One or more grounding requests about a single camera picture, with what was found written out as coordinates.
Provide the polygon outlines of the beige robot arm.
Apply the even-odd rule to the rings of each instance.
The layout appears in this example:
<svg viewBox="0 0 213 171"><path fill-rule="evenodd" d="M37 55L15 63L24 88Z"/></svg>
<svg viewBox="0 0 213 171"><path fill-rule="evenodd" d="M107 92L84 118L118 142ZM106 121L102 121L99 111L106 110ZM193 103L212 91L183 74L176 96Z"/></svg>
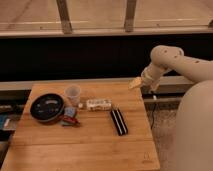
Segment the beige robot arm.
<svg viewBox="0 0 213 171"><path fill-rule="evenodd" d="M184 55L180 47L158 45L150 52L150 64L129 88L158 88L171 70L192 82L176 114L171 171L213 171L213 60Z"/></svg>

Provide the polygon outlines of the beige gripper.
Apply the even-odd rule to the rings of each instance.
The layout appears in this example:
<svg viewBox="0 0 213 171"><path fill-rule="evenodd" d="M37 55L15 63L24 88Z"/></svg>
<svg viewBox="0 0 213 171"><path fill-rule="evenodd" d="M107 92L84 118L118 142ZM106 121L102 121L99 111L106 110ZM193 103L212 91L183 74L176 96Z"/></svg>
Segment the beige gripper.
<svg viewBox="0 0 213 171"><path fill-rule="evenodd" d="M156 91L159 87L160 78L163 76L164 70L155 65L147 66L141 73L141 78L136 77L129 83L130 89L148 86L151 91Z"/></svg>

